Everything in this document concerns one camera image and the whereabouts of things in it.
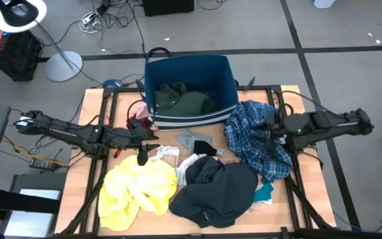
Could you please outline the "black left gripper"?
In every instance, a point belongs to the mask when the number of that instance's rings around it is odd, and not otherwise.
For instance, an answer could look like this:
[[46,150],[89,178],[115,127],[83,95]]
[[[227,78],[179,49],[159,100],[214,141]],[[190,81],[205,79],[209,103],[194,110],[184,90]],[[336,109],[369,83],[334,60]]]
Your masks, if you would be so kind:
[[148,151],[152,151],[160,147],[159,144],[143,144],[143,140],[158,140],[152,131],[147,131],[139,121],[131,121],[129,123],[129,129],[131,131],[132,142],[138,145],[138,165],[144,166],[148,161]]

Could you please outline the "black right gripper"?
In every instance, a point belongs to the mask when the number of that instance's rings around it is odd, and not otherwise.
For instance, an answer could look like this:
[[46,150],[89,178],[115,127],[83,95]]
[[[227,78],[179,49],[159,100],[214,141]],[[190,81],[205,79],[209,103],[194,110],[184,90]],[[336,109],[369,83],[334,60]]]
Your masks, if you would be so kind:
[[280,143],[281,139],[286,137],[285,127],[281,119],[281,114],[277,111],[269,112],[265,118],[265,122],[254,126],[254,130],[266,131],[265,145],[270,155],[274,157],[276,155],[275,140],[278,139]]

